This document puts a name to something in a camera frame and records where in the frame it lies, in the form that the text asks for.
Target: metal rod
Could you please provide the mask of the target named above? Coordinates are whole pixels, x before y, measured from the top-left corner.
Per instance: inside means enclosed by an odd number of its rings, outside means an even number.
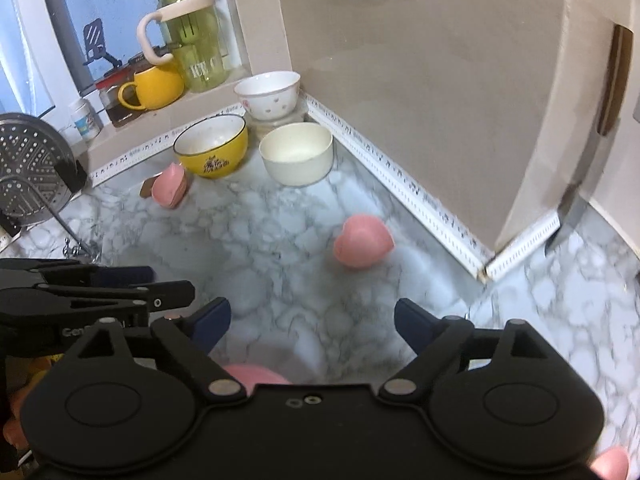
[[[20,175],[5,175],[0,177],[0,184],[3,184],[7,180],[17,180],[18,182],[21,182],[27,185],[36,194],[36,196],[40,199],[40,201],[44,204],[44,207],[46,207],[47,210],[53,215],[53,218],[55,218],[58,221],[58,223],[62,226],[62,228],[69,234],[69,236],[71,236],[76,241],[76,243],[82,248],[82,250],[91,259],[97,256],[96,254],[94,254],[91,248],[80,239],[80,237],[73,231],[73,229],[69,227],[69,225],[62,219],[62,217],[51,207],[51,204],[46,198],[43,197],[40,190],[37,187],[35,187],[28,179]]]

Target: mug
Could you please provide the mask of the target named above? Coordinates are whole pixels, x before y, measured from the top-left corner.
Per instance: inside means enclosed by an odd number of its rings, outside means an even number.
[[[128,103],[123,92],[134,86],[139,105]],[[118,90],[118,101],[131,110],[158,110],[173,103],[184,92],[184,81],[174,62],[153,66],[133,75],[133,81],[124,83]]]

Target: bowl rim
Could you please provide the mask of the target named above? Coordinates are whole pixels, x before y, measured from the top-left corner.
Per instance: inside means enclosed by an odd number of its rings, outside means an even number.
[[[180,139],[180,137],[182,137],[186,132],[188,132],[191,128],[193,128],[196,124],[200,124],[203,123],[204,121],[209,121],[211,119],[215,119],[216,117],[238,117],[240,119],[242,119],[242,128],[240,128],[240,131],[238,133],[236,133],[231,139],[229,139],[227,142],[225,142],[224,144],[220,144],[219,146],[214,146],[213,148],[209,148],[208,150],[204,150],[203,152],[198,152],[198,153],[181,153],[179,152],[176,148],[175,148],[175,143],[178,142],[178,139]],[[236,140],[238,138],[238,135],[242,134],[242,132],[244,132],[246,130],[246,119],[244,117],[242,117],[242,115],[238,115],[238,114],[218,114],[218,115],[214,115],[211,117],[205,117],[204,119],[201,119],[195,123],[193,123],[191,126],[188,126],[180,135],[178,135],[177,137],[175,137],[174,140],[174,145],[172,146],[174,149],[174,153],[176,155],[180,155],[180,156],[198,156],[198,155],[204,155],[205,153],[209,153],[211,150],[217,150],[218,148],[222,148],[223,146],[228,145],[228,143],[233,142],[234,140]]]
[[[268,92],[260,92],[260,93],[253,93],[253,94],[244,94],[244,93],[242,93],[242,92],[238,91],[238,87],[239,87],[242,83],[245,83],[245,82],[247,82],[247,81],[251,81],[251,80],[257,80],[257,79],[260,79],[261,77],[264,77],[264,76],[266,76],[266,75],[270,75],[270,74],[280,74],[280,73],[285,73],[285,74],[295,74],[297,77],[296,77],[296,80],[295,80],[293,83],[291,83],[290,85],[285,86],[285,87],[283,87],[283,88],[278,88],[278,89],[276,89],[276,90],[269,90]],[[261,73],[261,74],[252,75],[251,77],[246,77],[246,78],[242,79],[242,81],[239,81],[238,83],[236,83],[236,86],[234,86],[234,93],[235,93],[238,97],[241,97],[241,98],[242,98],[242,97],[244,97],[244,98],[249,98],[249,99],[250,99],[250,98],[253,98],[253,97],[264,97],[264,96],[267,96],[267,95],[277,94],[277,93],[280,93],[280,92],[284,92],[285,90],[289,90],[289,89],[290,89],[290,88],[292,88],[293,86],[300,84],[300,79],[301,79],[301,78],[302,78],[302,76],[301,76],[298,72],[296,72],[296,71],[294,71],[294,70],[273,70],[273,71],[271,71],[271,72],[263,72],[263,73]]]
[[[323,130],[325,130],[326,132],[329,133],[329,143],[322,149],[322,151],[318,151],[315,155],[312,155],[308,158],[304,158],[302,160],[273,160],[272,158],[269,158],[267,156],[264,155],[264,153],[262,152],[262,144],[264,143],[265,140],[267,140],[269,138],[269,136],[274,133],[277,132],[278,130],[283,130],[285,128],[287,128],[288,126],[299,126],[300,124],[308,124],[308,125],[313,125],[313,126],[319,126],[320,128],[322,128]],[[318,156],[322,155],[324,152],[326,152],[326,150],[328,150],[330,147],[332,147],[334,145],[334,134],[331,133],[331,130],[325,126],[322,126],[322,124],[318,124],[318,123],[291,123],[291,124],[284,124],[283,126],[278,126],[277,128],[271,130],[268,134],[266,134],[264,136],[264,138],[260,141],[260,144],[258,145],[258,152],[260,152],[260,156],[262,157],[262,160],[266,160],[268,162],[272,162],[273,164],[304,164],[305,162],[309,162],[310,160],[314,160],[315,158],[317,158]]]

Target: pink bowl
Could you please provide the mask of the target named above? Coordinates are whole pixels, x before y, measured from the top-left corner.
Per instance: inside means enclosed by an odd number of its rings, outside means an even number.
[[[347,267],[366,269],[378,263],[395,247],[383,221],[371,215],[347,218],[342,234],[334,242],[334,256]]]
[[[591,470],[602,480],[626,480],[629,454],[623,447],[610,447],[591,462]]]
[[[162,207],[173,209],[187,191],[187,175],[180,164],[172,162],[151,187],[151,196]]]
[[[283,376],[262,366],[227,365],[223,368],[242,383],[249,395],[253,392],[256,384],[291,384]]]

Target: countertop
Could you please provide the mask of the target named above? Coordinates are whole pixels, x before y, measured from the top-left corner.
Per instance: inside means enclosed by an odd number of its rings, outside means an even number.
[[[527,319],[600,396],[607,425],[599,449],[627,447],[637,475],[640,406],[638,260],[590,210],[578,231],[545,257],[538,250],[497,284],[476,282],[344,148],[332,172],[292,189],[266,174],[255,147],[226,179],[195,179],[176,210],[139,197],[144,178],[172,161],[163,152],[65,208],[62,216],[100,240],[101,262],[152,266],[159,280],[188,279],[196,308],[217,296],[232,325],[211,356],[221,364],[265,365],[292,382],[365,381],[375,387],[414,354],[393,327],[406,297],[438,317],[468,316],[479,327]],[[382,218],[396,240],[386,260],[355,272],[332,243],[344,220]],[[52,221],[2,256],[60,258]]]

